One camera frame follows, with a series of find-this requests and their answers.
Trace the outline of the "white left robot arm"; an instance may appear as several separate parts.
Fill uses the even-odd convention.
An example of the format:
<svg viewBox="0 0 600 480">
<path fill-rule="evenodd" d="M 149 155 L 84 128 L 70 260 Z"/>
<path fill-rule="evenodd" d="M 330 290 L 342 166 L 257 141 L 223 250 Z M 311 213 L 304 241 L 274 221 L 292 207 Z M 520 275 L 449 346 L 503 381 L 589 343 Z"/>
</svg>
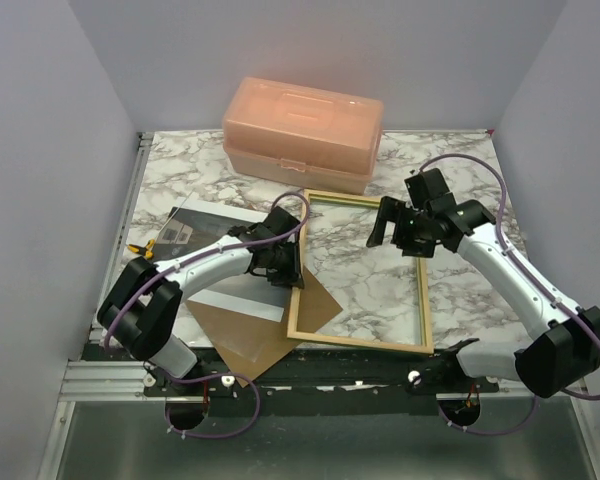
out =
<svg viewBox="0 0 600 480">
<path fill-rule="evenodd" d="M 263 221 L 235 226 L 190 254 L 162 262 L 129 261 L 97 312 L 105 329 L 103 347 L 117 342 L 134 359 L 165 372 L 177 393 L 194 393 L 202 380 L 198 357 L 173 333 L 180 305 L 221 281 L 259 271 L 273 286 L 301 288 L 295 236 L 307 220 L 307 214 L 297 219 L 275 206 Z"/>
</svg>

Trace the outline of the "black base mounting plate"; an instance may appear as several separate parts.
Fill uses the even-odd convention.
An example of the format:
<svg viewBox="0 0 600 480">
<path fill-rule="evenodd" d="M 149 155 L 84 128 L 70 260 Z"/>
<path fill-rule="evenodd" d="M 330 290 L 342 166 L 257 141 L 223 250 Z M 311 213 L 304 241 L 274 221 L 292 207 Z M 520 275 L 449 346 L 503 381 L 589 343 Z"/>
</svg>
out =
<svg viewBox="0 0 600 480">
<path fill-rule="evenodd" d="M 398 387 L 417 395 L 461 394 L 474 386 L 487 393 L 498 386 L 485 378 L 472 379 L 445 351 L 417 354 L 370 349 L 308 348 L 286 354 L 260 374 L 245 366 L 231 369 L 210 348 L 196 349 L 198 363 L 182 379 L 146 364 L 146 376 L 162 392 L 178 396 L 203 392 L 223 395 L 227 390 L 254 383 L 260 388 L 364 389 Z"/>
</svg>

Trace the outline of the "brown backing board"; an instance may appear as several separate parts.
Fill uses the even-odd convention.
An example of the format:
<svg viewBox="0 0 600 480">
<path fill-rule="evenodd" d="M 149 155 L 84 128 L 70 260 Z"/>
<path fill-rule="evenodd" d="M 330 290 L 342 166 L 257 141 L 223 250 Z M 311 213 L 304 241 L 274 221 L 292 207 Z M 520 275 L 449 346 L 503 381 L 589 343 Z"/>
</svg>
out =
<svg viewBox="0 0 600 480">
<path fill-rule="evenodd" d="M 251 380 L 269 370 L 300 342 L 287 337 L 289 301 L 279 323 L 186 302 L 227 369 Z"/>
</svg>

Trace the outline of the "aluminium rail frame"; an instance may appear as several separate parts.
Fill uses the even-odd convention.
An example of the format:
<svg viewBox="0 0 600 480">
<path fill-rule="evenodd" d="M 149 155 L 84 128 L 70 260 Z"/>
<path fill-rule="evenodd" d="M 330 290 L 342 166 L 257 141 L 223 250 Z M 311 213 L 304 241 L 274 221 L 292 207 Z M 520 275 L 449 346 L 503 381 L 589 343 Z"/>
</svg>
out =
<svg viewBox="0 0 600 480">
<path fill-rule="evenodd" d="M 153 132 L 139 134 L 139 146 L 131 180 L 96 307 L 101 305 L 117 278 L 153 139 Z M 141 370 L 135 361 L 112 361 L 109 356 L 105 356 L 104 361 L 70 361 L 65 369 L 58 400 L 86 402 L 134 399 L 139 397 L 142 391 Z"/>
</svg>

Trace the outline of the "orange translucent plastic box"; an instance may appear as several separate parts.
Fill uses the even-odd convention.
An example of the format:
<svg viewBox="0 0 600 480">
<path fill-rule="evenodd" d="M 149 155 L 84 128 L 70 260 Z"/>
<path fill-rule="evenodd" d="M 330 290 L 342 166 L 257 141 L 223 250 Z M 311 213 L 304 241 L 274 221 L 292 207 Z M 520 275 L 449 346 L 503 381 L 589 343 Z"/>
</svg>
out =
<svg viewBox="0 0 600 480">
<path fill-rule="evenodd" d="M 383 113 L 379 100 L 247 77 L 225 112 L 223 147 L 240 174 L 361 195 Z"/>
</svg>

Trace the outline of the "yellow black clamp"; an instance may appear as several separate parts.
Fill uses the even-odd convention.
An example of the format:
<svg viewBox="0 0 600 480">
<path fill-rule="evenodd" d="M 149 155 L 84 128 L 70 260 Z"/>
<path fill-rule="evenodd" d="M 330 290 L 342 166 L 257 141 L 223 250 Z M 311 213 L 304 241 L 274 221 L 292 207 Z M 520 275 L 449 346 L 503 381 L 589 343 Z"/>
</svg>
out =
<svg viewBox="0 0 600 480">
<path fill-rule="evenodd" d="M 155 240 L 150 239 L 144 246 L 129 243 L 127 245 L 127 249 L 131 253 L 139 255 L 147 260 L 151 260 L 154 257 L 154 252 L 153 252 L 154 245 L 155 245 Z"/>
</svg>

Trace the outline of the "grey photo print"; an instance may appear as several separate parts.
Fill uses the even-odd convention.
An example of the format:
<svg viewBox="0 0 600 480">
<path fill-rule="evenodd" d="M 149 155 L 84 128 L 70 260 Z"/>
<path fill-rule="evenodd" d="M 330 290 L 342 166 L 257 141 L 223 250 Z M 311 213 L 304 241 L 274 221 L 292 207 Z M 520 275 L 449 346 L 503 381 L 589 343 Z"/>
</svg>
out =
<svg viewBox="0 0 600 480">
<path fill-rule="evenodd" d="M 265 211 L 219 203 L 188 200 L 158 235 L 153 248 L 159 263 L 188 255 L 215 243 L 233 226 L 249 226 L 265 219 Z M 291 291 L 251 274 L 230 277 L 189 298 L 202 304 L 279 323 Z"/>
</svg>

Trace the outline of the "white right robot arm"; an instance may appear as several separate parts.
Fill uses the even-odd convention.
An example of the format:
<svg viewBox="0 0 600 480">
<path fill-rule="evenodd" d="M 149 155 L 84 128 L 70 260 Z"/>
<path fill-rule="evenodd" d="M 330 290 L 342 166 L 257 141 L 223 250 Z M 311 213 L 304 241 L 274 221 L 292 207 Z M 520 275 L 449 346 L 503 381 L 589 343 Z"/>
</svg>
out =
<svg viewBox="0 0 600 480">
<path fill-rule="evenodd" d="M 478 201 L 458 204 L 452 195 L 419 207 L 381 199 L 368 246 L 392 244 L 403 255 L 430 258 L 442 245 L 476 268 L 504 298 L 529 336 L 522 343 L 470 339 L 454 345 L 440 379 L 460 392 L 477 377 L 522 382 L 541 398 L 565 390 L 600 367 L 600 309 L 581 308 L 544 278 L 509 242 L 495 217 Z"/>
</svg>

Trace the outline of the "light wooden picture frame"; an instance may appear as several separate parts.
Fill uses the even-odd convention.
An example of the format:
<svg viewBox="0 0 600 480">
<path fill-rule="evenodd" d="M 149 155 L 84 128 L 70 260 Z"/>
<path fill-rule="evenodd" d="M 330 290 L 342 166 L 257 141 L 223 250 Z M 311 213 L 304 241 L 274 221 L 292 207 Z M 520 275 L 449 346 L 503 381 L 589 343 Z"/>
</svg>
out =
<svg viewBox="0 0 600 480">
<path fill-rule="evenodd" d="M 360 195 L 339 194 L 311 189 L 305 189 L 303 196 L 305 197 L 305 200 L 304 205 L 302 206 L 302 215 L 304 216 L 305 220 L 309 219 L 312 201 L 346 207 L 370 208 L 372 210 L 378 210 L 381 203 L 381 199 L 379 197 L 364 197 Z M 335 335 L 323 335 L 319 333 L 302 331 L 299 328 L 299 315 L 301 313 L 301 301 L 303 299 L 302 295 L 309 290 L 307 283 L 303 290 L 296 287 L 292 289 L 289 303 L 287 336 L 291 339 L 304 342 L 323 343 L 356 348 L 393 350 L 417 354 L 432 354 L 434 350 L 434 342 L 429 302 L 427 264 L 422 258 L 415 259 L 415 277 L 418 299 L 417 324 L 419 326 L 420 333 L 420 340 L 418 344 L 381 342 L 379 340 L 364 340 L 352 337 L 339 337 Z"/>
</svg>

